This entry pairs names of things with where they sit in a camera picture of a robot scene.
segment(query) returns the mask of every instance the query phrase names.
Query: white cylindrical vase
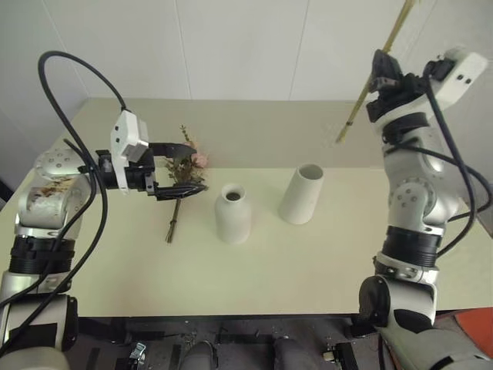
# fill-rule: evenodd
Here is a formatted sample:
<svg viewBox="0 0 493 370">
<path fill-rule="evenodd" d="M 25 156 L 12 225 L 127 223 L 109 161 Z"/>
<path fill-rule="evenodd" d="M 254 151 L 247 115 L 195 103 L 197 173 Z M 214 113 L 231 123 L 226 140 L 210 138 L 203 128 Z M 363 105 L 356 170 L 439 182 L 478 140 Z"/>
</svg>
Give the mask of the white cylindrical vase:
<svg viewBox="0 0 493 370">
<path fill-rule="evenodd" d="M 316 164 L 296 168 L 279 206 L 281 218 L 296 225 L 311 220 L 323 182 L 324 170 Z"/>
<path fill-rule="evenodd" d="M 252 208 L 241 185 L 228 183 L 216 199 L 217 234 L 228 244 L 240 244 L 250 236 Z"/>
</svg>

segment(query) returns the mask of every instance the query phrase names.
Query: vase opening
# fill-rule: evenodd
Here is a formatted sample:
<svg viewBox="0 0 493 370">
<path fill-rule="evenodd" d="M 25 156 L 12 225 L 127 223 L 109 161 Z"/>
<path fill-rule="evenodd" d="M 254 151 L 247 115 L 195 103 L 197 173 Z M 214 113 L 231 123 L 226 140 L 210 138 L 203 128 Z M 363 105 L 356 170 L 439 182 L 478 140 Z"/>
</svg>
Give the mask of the vase opening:
<svg viewBox="0 0 493 370">
<path fill-rule="evenodd" d="M 228 202 L 237 202 L 245 197 L 245 190 L 237 183 L 228 183 L 223 187 L 223 199 Z"/>
<path fill-rule="evenodd" d="M 298 172 L 307 180 L 319 180 L 324 176 L 324 170 L 316 164 L 305 164 L 298 169 Z"/>
<path fill-rule="evenodd" d="M 226 199 L 235 201 L 239 200 L 241 198 L 241 195 L 239 195 L 236 191 L 232 191 L 231 193 L 226 194 Z"/>
</svg>

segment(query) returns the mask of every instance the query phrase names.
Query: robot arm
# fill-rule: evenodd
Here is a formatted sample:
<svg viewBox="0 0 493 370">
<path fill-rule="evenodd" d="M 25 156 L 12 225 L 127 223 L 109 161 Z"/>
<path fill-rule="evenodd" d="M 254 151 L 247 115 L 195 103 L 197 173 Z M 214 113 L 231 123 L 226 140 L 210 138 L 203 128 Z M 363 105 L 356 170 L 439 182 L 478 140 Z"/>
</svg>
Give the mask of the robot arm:
<svg viewBox="0 0 493 370">
<path fill-rule="evenodd" d="M 146 191 L 157 200 L 188 197 L 205 187 L 182 184 L 160 187 L 155 179 L 154 156 L 190 156 L 195 150 L 183 144 L 148 143 L 146 124 L 123 111 L 112 130 L 112 152 L 99 150 L 99 170 L 109 189 Z M 57 236 L 86 202 L 90 185 L 87 168 L 72 149 L 43 153 L 35 162 L 34 178 L 21 194 L 15 218 L 15 242 L 10 266 L 2 276 L 0 301 L 29 289 L 25 296 L 0 307 L 0 343 L 13 336 L 23 321 L 65 279 L 71 270 L 79 218 L 62 238 L 57 251 Z M 66 293 L 69 281 L 62 289 Z M 77 338 L 77 300 L 67 294 L 55 299 L 12 343 L 9 353 L 0 358 L 0 368 L 66 370 L 62 352 Z"/>
<path fill-rule="evenodd" d="M 434 71 L 432 88 L 442 107 L 455 103 L 485 69 L 478 54 L 452 50 Z M 458 197 L 444 181 L 440 160 L 408 150 L 412 143 L 442 153 L 423 81 L 403 76 L 397 61 L 383 52 L 374 57 L 373 91 L 367 105 L 382 136 L 384 167 L 390 182 L 389 227 L 374 258 L 375 276 L 360 289 L 360 313 L 381 333 L 407 370 L 491 369 L 493 364 L 468 339 L 433 328 L 438 268 L 437 249 Z"/>
</svg>

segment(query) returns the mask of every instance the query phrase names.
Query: pink flower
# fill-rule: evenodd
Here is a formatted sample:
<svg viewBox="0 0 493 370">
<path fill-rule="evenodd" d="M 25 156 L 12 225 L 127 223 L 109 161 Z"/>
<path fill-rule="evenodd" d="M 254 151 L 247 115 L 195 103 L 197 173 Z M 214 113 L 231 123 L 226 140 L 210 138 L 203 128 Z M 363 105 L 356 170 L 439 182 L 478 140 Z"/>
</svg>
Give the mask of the pink flower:
<svg viewBox="0 0 493 370">
<path fill-rule="evenodd" d="M 199 168 L 205 168 L 207 166 L 207 156 L 204 156 L 201 153 L 192 154 L 192 161 Z"/>
<path fill-rule="evenodd" d="M 193 148 L 193 149 L 197 149 L 197 144 L 194 143 L 193 141 L 186 141 L 185 143 L 183 143 L 183 145 L 187 145 L 189 146 L 190 148 Z"/>
</svg>

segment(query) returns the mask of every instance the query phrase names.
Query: wooden stick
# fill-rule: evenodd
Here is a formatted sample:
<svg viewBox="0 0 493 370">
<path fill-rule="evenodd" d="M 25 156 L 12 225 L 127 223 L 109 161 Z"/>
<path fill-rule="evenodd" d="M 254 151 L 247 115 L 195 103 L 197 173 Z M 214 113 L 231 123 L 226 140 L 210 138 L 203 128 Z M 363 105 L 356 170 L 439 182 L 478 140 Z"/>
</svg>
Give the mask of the wooden stick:
<svg viewBox="0 0 493 370">
<path fill-rule="evenodd" d="M 405 0 L 404 4 L 402 5 L 401 12 L 399 13 L 399 16 L 395 20 L 394 27 L 392 28 L 391 34 L 388 36 L 387 41 L 385 42 L 384 47 L 382 48 L 383 52 L 390 52 L 392 48 L 392 44 L 394 43 L 394 40 L 396 39 L 399 31 L 402 28 L 402 25 L 404 24 L 404 21 L 406 20 L 407 16 L 409 15 L 409 12 L 413 8 L 415 3 L 415 0 Z M 363 86 L 363 89 L 360 92 L 360 95 L 357 98 L 356 103 L 354 104 L 353 110 L 351 110 L 351 113 L 349 115 L 349 118 L 347 119 L 346 124 L 342 128 L 342 130 L 339 132 L 339 135 L 337 136 L 336 143 L 343 143 L 344 140 L 346 139 L 346 134 L 347 131 L 349 131 L 349 128 L 353 126 L 354 118 L 357 115 L 357 112 L 360 110 L 361 106 L 363 105 L 364 98 L 367 97 L 368 95 L 368 88 L 371 82 L 371 74 L 368 76 L 368 79 L 366 83 Z"/>
</svg>

